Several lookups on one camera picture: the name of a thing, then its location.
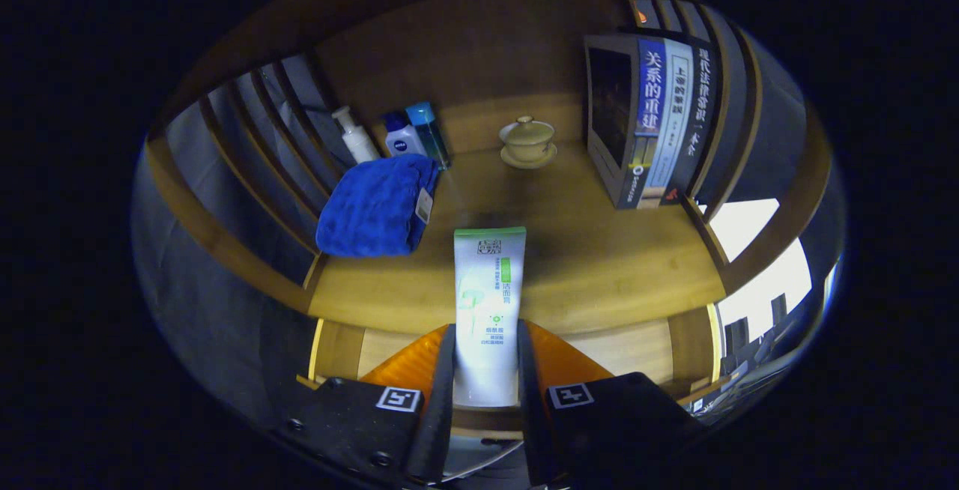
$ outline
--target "screw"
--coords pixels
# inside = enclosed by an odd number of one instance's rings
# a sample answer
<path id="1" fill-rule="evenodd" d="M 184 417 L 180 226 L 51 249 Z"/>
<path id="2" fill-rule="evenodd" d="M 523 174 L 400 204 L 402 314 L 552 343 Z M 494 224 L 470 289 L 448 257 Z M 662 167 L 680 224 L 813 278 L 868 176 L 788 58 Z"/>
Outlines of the screw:
<path id="1" fill-rule="evenodd" d="M 370 456 L 369 461 L 374 466 L 380 466 L 381 468 L 387 468 L 393 463 L 393 459 L 390 458 L 390 455 L 384 453 L 383 450 L 377 450 L 376 453 L 373 453 L 373 456 Z"/>

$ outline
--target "wooden tabletop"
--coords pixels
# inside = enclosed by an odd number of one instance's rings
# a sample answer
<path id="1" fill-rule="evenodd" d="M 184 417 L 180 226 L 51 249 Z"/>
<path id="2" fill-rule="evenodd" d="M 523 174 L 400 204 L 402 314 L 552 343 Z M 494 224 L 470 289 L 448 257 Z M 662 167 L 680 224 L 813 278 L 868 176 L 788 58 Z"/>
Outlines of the wooden tabletop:
<path id="1" fill-rule="evenodd" d="M 417 251 L 329 258 L 309 314 L 395 333 L 455 322 L 456 228 L 527 228 L 520 316 L 552 333 L 619 327 L 725 297 L 681 207 L 617 211 L 585 146 L 558 148 L 534 170 L 504 165 L 498 149 L 455 155 Z"/>

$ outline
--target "book cover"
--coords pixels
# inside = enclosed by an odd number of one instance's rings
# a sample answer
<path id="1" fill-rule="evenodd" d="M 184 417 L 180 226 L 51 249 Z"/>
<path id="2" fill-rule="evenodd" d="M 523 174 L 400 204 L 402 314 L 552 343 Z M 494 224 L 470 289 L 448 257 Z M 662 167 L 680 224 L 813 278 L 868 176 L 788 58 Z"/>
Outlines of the book cover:
<path id="1" fill-rule="evenodd" d="M 638 84 L 638 108 L 633 125 L 632 139 L 627 149 L 626 175 L 617 209 L 635 209 L 641 192 L 650 174 L 653 156 L 659 141 L 660 127 L 664 118 L 665 76 L 667 76 L 667 50 L 664 42 L 669 40 L 640 37 L 640 84 Z"/>
<path id="2" fill-rule="evenodd" d="M 662 197 L 678 162 L 686 125 L 689 124 L 689 109 L 693 97 L 693 60 L 692 48 L 675 40 L 662 40 L 665 53 L 665 87 L 662 88 L 662 110 L 659 138 L 652 165 L 648 169 L 647 179 L 638 209 L 654 208 L 660 205 Z"/>
<path id="3" fill-rule="evenodd" d="M 660 201 L 661 205 L 679 203 L 689 190 L 692 176 L 699 166 L 703 150 L 710 132 L 712 132 L 713 107 L 716 104 L 716 84 L 719 76 L 719 57 L 705 47 L 693 50 L 693 100 L 689 112 L 689 125 L 686 126 L 686 135 L 683 146 L 679 151 L 665 193 Z"/>

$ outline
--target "blue towel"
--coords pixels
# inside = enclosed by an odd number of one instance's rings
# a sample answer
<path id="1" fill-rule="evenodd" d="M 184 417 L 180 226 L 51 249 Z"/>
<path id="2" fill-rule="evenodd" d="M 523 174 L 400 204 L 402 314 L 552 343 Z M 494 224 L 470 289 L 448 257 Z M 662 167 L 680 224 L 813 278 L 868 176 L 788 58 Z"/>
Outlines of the blue towel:
<path id="1" fill-rule="evenodd" d="M 408 154 L 359 163 L 339 180 L 316 226 L 316 246 L 353 258 L 407 255 L 426 224 L 414 209 L 420 189 L 432 196 L 439 166 Z"/>

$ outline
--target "white tube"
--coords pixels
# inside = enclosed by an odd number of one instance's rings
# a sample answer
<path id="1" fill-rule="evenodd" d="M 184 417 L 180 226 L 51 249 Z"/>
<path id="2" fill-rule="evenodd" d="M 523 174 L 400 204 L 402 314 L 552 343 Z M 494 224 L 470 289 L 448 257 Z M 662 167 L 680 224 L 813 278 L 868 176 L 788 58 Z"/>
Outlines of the white tube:
<path id="1" fill-rule="evenodd" d="M 516 327 L 527 229 L 456 230 L 453 404 L 516 404 Z"/>

